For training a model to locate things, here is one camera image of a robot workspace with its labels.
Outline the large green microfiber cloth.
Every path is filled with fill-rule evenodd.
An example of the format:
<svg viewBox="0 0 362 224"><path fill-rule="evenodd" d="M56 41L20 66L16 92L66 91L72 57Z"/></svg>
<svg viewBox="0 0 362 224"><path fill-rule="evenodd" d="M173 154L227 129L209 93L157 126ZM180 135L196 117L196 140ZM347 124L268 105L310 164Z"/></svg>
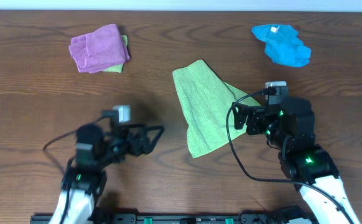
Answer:
<svg viewBox="0 0 362 224"><path fill-rule="evenodd" d="M226 115L233 102L247 93L222 81L204 60L172 72L193 158L228 144Z"/></svg>

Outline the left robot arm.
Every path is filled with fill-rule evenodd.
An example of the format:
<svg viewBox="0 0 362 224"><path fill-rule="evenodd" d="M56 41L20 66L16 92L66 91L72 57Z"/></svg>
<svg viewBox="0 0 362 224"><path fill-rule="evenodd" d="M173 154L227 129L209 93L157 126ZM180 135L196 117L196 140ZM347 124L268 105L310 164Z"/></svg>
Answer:
<svg viewBox="0 0 362 224"><path fill-rule="evenodd" d="M115 124L105 133L98 125L86 124L76 131L76 153L68 160L61 194L50 223L94 223L92 214L107 182L105 168L127 155L150 154L163 126Z"/></svg>

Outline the green folded cloth under purple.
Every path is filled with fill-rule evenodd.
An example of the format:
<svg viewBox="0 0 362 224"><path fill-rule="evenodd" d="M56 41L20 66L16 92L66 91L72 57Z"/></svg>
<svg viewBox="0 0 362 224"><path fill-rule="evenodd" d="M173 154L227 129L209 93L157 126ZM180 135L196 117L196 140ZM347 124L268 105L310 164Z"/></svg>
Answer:
<svg viewBox="0 0 362 224"><path fill-rule="evenodd" d="M122 35L121 37L122 37L124 45L125 45L125 53L126 53L126 55L129 55L129 52L128 52L128 37L126 35ZM121 73L122 70L123 70L123 66L124 66L124 64L121 63L121 64L118 64L118 65L114 65L112 67L108 67L108 68L104 69L103 71L104 72Z"/></svg>

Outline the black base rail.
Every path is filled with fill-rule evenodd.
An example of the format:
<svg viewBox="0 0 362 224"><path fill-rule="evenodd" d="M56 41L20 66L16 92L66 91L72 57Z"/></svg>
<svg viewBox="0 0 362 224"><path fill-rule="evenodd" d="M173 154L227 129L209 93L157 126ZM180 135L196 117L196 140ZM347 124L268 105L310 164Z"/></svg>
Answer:
<svg viewBox="0 0 362 224"><path fill-rule="evenodd" d="M108 218L93 220L90 218L83 223L107 224L255 224L255 223L318 223L313 218L298 217L290 220L276 219L266 214L242 213L240 215L136 215L118 213Z"/></svg>

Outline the blue crumpled cloth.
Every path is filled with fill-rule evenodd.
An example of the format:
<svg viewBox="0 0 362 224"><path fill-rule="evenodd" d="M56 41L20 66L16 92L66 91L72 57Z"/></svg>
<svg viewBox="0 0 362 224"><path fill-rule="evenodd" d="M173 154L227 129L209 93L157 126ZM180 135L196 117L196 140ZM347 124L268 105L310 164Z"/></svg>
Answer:
<svg viewBox="0 0 362 224"><path fill-rule="evenodd" d="M311 49L299 39L299 33L285 24L266 24L251 29L265 43L265 54L276 64L304 67L310 62Z"/></svg>

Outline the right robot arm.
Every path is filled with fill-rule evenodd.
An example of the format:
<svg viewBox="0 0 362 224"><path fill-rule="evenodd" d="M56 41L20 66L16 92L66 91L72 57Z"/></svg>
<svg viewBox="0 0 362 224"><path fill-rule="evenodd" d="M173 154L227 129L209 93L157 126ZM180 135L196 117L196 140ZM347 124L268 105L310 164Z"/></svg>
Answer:
<svg viewBox="0 0 362 224"><path fill-rule="evenodd" d="M264 135L269 147L277 149L285 184L292 184L319 223L358 223L343 181L329 153L316 144L315 115L309 100L291 97L288 86L257 91L266 98L264 106L233 102L227 117L235 129Z"/></svg>

